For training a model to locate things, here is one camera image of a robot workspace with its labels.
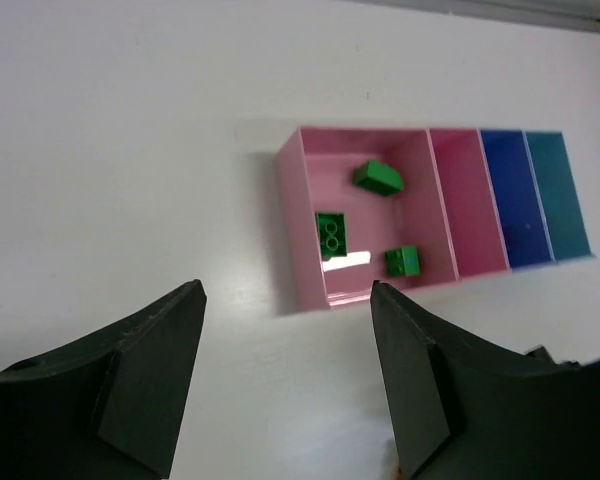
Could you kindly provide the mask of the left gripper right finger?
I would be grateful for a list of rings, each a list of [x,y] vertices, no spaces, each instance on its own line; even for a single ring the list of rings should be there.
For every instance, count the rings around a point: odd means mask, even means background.
[[[375,282],[372,323],[405,479],[600,479],[600,360],[520,354]]]

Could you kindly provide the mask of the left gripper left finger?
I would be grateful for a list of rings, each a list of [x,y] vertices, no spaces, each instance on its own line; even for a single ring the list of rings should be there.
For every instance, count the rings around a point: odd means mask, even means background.
[[[0,479],[167,479],[206,294],[140,311],[0,371]]]

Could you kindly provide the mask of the dark green lego brick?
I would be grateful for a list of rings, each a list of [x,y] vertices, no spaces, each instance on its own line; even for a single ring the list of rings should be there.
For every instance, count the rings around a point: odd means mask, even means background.
[[[398,194],[404,190],[401,174],[388,164],[375,159],[367,161],[354,171],[352,183],[383,197]]]

